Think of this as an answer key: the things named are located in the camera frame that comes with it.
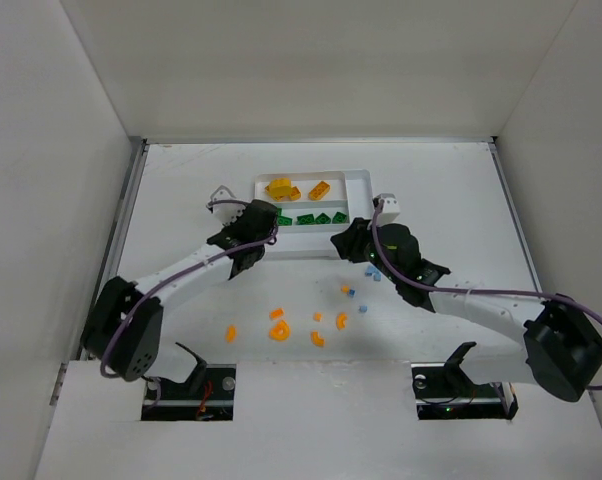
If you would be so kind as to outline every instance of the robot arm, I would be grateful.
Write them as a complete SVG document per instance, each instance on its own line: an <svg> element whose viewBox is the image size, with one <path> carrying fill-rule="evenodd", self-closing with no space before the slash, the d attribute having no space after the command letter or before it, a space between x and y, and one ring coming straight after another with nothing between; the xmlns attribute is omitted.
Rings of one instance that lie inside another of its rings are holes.
<svg viewBox="0 0 602 480"><path fill-rule="evenodd" d="M376 218L382 252L375 246L371 221L356 218L332 237L342 259L372 263L415 307L463 318L512 341L498 348L460 345L441 367L450 385L463 389L489 382L534 383L562 400L579 400L602 365L602 338L581 311L559 301L470 294L479 286L424 259L408 227L389 223L399 211L393 195L377 197L375 208L380 210ZM387 268L380 254L412 285Z"/></svg>
<svg viewBox="0 0 602 480"><path fill-rule="evenodd" d="M199 250L134 282L115 277L105 284L81 345L124 380L162 377L198 389L205 361L183 345L161 341L162 323L185 301L252 267L276 232L277 209L270 203L253 200L237 210L227 201L212 208L225 227ZM126 324L133 309L134 321Z"/></svg>

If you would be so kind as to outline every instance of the purple cable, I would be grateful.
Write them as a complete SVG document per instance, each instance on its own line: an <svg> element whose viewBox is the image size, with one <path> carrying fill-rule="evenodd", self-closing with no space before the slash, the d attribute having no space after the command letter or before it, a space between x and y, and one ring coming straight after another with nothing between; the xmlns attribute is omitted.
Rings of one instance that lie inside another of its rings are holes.
<svg viewBox="0 0 602 480"><path fill-rule="evenodd" d="M218 200L215 202L208 203L208 206L211 207L213 205L218 205L221 203L236 203L239 205L246 205L246 206L249 205L248 202L244 202L242 200ZM134 306L130 309L130 311L125 316L123 321L119 324L119 327L117 328L117 330L114 332L114 335L112 335L110 342L108 342L108 345L105 347L105 351L103 352L103 356L101 357L101 366L99 368L101 375L105 378L118 378L119 377L119 375L116 373L109 373L106 370L106 367L107 367L108 363L110 363L110 357L112 356L112 351L114 350L114 347L116 346L117 342L121 338L121 335L123 335L123 332L125 331L125 329L128 328L128 326L130 325L130 322L132 322L132 318L134 317L134 314L136 313L137 309L141 306L141 304L143 302L145 302L149 298L152 298L152 296L154 296L157 292L159 292L160 290L163 290L166 286L170 285L175 280L178 280L181 277L189 275L192 272L196 272L197 270L199 270L206 264L214 263L221 258L228 257L230 255L234 255L237 252L242 252L243 250L248 250L250 248L261 247L263 245L274 245L277 241L277 233L278 232L279 232L279 227L278 227L278 225L275 224L275 226L272 229L272 232L268 238L265 238L264 240L258 240L256 242L246 243L244 245L239 245L237 247L232 247L224 252L213 255L212 257L207 259L206 263L199 262L196 265L185 268L185 269L181 270L180 272L177 272L177 273L169 276L168 278L166 278L162 282L159 282L154 287L152 287L150 290L148 290L148 292L145 295L143 295L139 299L139 301L137 303L135 303Z"/></svg>
<svg viewBox="0 0 602 480"><path fill-rule="evenodd" d="M536 297L536 298L545 298L547 300L554 300L555 302L562 303L572 308L576 308L586 315L590 316L594 321L596 321L599 325L602 326L602 316L593 311L592 309L582 305L578 302L575 302L571 298L563 297L561 295L556 295L552 293L543 293L543 292L532 292L528 290L499 290L499 289L472 289L472 290L464 290L463 288L439 288L439 287L431 287L429 285L423 285L421 283L415 282L414 280L409 279L399 272L394 266L390 263L390 261L386 258L383 253L383 248L381 246L381 242L379 241L379 232L377 231L377 222L379 219L379 215L383 210L383 199L379 200L377 207L374 209L374 215L372 216L371 222L371 230L372 230L372 239L374 241L374 247L383 262L383 265L399 280L407 283L411 287L418 288L419 290L424 290L426 292L439 292L439 293L460 293L462 295L471 294L471 295L516 295L520 297ZM602 385L590 385L588 387L589 390L602 390Z"/></svg>

